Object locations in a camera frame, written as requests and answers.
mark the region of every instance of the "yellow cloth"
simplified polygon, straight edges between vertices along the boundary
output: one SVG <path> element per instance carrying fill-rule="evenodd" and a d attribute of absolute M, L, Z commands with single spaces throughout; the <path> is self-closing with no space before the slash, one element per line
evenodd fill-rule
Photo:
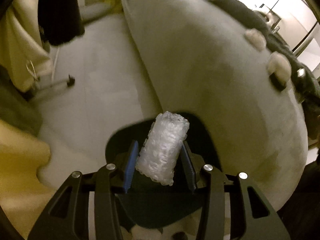
<path fill-rule="evenodd" d="M 25 239 L 55 192 L 36 176 L 49 158 L 46 143 L 0 120 L 0 205 Z"/>
<path fill-rule="evenodd" d="M 26 63 L 32 61 L 36 75 L 52 72 L 53 63 L 42 48 L 38 26 L 38 0 L 14 0 L 0 21 L 0 65 L 13 84 L 26 92 L 34 83 Z"/>

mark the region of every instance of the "metal screw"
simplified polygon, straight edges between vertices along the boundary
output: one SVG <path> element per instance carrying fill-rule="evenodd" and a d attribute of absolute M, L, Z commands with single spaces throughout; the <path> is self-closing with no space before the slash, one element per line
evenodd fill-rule
<path fill-rule="evenodd" d="M 248 174 L 246 174 L 245 172 L 240 172 L 240 173 L 239 173 L 239 177 L 240 177 L 241 179 L 246 179 L 246 178 L 248 177 Z"/>
<path fill-rule="evenodd" d="M 81 175 L 81 172 L 79 172 L 79 171 L 74 171 L 74 172 L 71 174 L 71 176 L 74 177 L 75 179 L 79 178 L 80 175 Z"/>
<path fill-rule="evenodd" d="M 210 164 L 206 164 L 205 166 L 203 166 L 203 168 L 204 168 L 206 171 L 212 171 L 212 170 L 213 170 L 213 167 L 212 167 L 212 165 L 210 165 Z"/>
<path fill-rule="evenodd" d="M 304 77 L 306 75 L 306 70 L 304 68 L 300 68 L 297 71 L 298 77 Z"/>
<path fill-rule="evenodd" d="M 109 163 L 109 164 L 107 164 L 106 167 L 107 167 L 108 170 L 111 170 L 111 171 L 112 171 L 112 170 L 114 170 L 114 169 L 116 168 L 116 165 L 113 164 L 113 163 Z"/>

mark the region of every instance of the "beige cloth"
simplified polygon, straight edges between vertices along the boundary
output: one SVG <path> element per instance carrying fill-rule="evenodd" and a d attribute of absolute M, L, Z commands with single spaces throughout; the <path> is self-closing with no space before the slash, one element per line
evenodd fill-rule
<path fill-rule="evenodd" d="M 129 29 L 164 111 L 196 114 L 223 171 L 244 171 L 278 210 L 302 175 L 307 129 L 292 86 L 277 91 L 270 52 L 204 0 L 122 0 Z"/>
<path fill-rule="evenodd" d="M 25 239 L 55 192 L 36 176 L 49 158 L 46 143 L 0 120 L 0 206 Z"/>
<path fill-rule="evenodd" d="M 13 84 L 26 92 L 34 83 L 26 64 L 32 61 L 37 76 L 52 72 L 53 63 L 42 48 L 38 26 L 38 0 L 14 0 L 0 21 L 0 65 Z"/>

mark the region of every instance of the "beige couch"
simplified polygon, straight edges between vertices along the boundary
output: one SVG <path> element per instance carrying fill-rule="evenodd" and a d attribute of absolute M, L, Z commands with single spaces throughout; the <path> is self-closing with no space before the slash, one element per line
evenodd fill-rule
<path fill-rule="evenodd" d="M 306 163 L 304 115 L 292 86 L 269 81 L 270 52 L 204 0 L 122 0 L 129 29 L 164 111 L 205 123 L 229 174 L 245 171 L 278 210 Z"/>

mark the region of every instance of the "clear plastic bag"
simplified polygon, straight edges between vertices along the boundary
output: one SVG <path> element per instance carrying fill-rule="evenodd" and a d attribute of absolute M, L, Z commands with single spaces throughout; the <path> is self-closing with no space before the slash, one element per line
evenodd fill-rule
<path fill-rule="evenodd" d="M 174 167 L 187 137 L 189 122 L 179 114 L 159 114 L 140 151 L 136 169 L 155 182 L 173 185 Z"/>

